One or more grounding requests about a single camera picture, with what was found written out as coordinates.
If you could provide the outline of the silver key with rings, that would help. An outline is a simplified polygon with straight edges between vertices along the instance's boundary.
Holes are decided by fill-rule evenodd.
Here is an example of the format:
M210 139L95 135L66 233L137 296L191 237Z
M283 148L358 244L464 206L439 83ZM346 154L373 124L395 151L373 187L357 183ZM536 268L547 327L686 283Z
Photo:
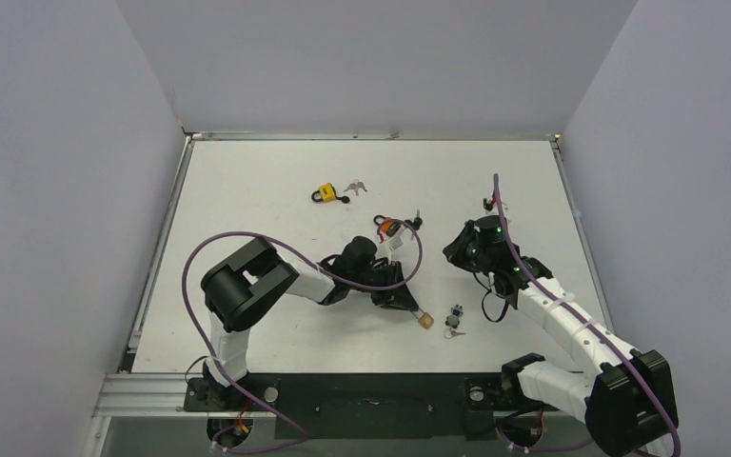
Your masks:
M455 337L458 337L458 336L465 336L465 333L462 332L462 331L458 331L456 329L453 329L453 328L446 328L444 330L444 338L446 340L451 340L451 339L453 339Z

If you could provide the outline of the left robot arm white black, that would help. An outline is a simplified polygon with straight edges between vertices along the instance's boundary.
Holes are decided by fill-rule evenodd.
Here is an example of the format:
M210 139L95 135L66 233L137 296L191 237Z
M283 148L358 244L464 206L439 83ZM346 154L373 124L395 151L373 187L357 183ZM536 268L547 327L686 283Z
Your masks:
M209 398L223 409L245 400L250 331L284 295L329 306L356 290L368 294L378 308L424 315L405 283L401 263L379 256L377 245L363 236L354 237L339 254L298 265L285 260L272 241L256 236L211 268L200 287L210 316L211 345L203 377Z

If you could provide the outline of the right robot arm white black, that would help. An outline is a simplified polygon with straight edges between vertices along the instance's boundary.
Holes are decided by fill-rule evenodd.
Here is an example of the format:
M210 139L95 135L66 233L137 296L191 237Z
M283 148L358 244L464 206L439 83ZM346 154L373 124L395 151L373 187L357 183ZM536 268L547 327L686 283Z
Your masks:
M638 350L595 320L544 264L507 240L499 216L465 222L443 255L456 268L486 276L492 293L540 326L579 368L569 372L537 353L508 362L498 383L507 404L541 403L569 414L609 456L677 435L666 359L656 350Z

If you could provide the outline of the brass long-shackle padlock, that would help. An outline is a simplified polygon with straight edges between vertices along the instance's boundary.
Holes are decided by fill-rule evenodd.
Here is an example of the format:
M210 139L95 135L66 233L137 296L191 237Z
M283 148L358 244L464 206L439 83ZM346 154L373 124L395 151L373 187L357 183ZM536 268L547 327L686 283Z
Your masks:
M428 312L422 309L415 309L411 310L410 313L422 328L431 329L433 327L435 319Z

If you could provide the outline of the orange Opel padlock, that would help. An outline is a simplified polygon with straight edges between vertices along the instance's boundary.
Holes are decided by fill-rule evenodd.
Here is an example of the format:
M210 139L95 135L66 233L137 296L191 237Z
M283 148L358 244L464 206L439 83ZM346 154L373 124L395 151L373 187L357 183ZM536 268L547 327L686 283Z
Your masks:
M396 235L404 225L395 219L377 214L372 218L372 222L377 227L378 236L381 239L390 238Z

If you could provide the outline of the silver key bunch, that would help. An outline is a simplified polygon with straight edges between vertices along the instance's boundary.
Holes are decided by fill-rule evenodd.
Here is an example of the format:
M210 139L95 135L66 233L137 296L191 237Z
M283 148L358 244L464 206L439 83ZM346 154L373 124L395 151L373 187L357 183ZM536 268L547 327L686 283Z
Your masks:
M353 193L355 196L360 196L362 193L368 193L368 189L364 182L360 180L353 180L344 189L344 193L347 192Z

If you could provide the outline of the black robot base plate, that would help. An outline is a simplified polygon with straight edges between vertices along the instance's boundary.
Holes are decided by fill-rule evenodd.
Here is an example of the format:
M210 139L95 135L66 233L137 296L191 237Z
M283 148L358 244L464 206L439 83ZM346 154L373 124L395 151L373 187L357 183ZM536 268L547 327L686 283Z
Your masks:
M241 386L314 439L493 437L496 423L537 404L505 392L499 373L250 373Z

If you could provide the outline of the yellow Opel padlock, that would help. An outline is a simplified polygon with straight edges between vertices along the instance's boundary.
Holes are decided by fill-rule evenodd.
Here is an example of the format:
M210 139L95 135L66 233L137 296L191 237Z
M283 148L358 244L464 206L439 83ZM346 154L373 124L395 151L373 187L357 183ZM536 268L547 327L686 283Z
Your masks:
M313 191L310 195L313 203L330 203L339 201L343 204L349 204L350 198L346 195L340 195L331 183L325 183Z

